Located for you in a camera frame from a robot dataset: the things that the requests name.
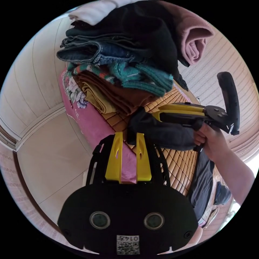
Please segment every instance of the denim jeans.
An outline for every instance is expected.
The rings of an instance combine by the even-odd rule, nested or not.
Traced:
[[[143,48],[138,41],[133,40],[130,36],[123,33],[100,34],[99,30],[83,31],[71,28],[66,31],[66,35],[67,38],[65,38],[61,43],[62,47],[82,46],[87,41],[102,41],[113,43],[127,50],[133,51],[142,57],[150,58],[153,55],[150,49]]]
[[[71,46],[57,52],[60,60],[71,63],[105,65],[117,62],[147,63],[148,59],[136,53],[107,42],[85,42],[83,46]]]

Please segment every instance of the brown cloth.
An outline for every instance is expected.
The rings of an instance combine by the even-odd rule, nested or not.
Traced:
[[[130,115],[139,106],[145,106],[159,99],[159,97],[143,90],[114,86],[87,70],[74,76],[74,78],[76,81],[87,82],[98,88],[116,106],[118,111],[124,115]]]
[[[98,88],[92,86],[89,82],[76,81],[80,89],[86,95],[85,100],[89,101],[100,113],[115,113],[116,107],[110,100],[104,96]]]

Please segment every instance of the hand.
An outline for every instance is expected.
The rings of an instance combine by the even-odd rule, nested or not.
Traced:
[[[206,123],[203,123],[200,130],[194,132],[194,143],[200,145],[205,143],[203,149],[208,158],[216,163],[226,157],[230,152],[227,141],[219,128],[211,128]]]

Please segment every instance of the white cloth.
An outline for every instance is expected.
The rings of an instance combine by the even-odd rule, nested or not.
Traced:
[[[112,10],[127,4],[148,0],[97,0],[80,6],[69,13],[69,18],[96,25],[105,18]]]

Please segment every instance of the black handle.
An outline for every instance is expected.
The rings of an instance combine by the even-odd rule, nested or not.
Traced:
[[[196,120],[194,122],[194,124],[192,124],[192,128],[194,131],[198,131],[201,127],[202,127],[202,124],[203,124],[204,120]],[[202,151],[202,148],[204,147],[204,143],[201,143],[199,146],[196,145],[194,148],[193,148],[193,151],[195,152],[201,152]]]
[[[229,72],[220,72],[217,74],[217,78],[222,90],[226,112],[234,124],[231,135],[238,135],[240,126],[240,109],[237,89],[233,77]]]
[[[199,146],[198,145],[196,145],[194,148],[193,148],[193,151],[195,151],[195,152],[201,152],[202,151],[202,149],[203,149],[203,147],[204,147],[204,143],[201,143]]]

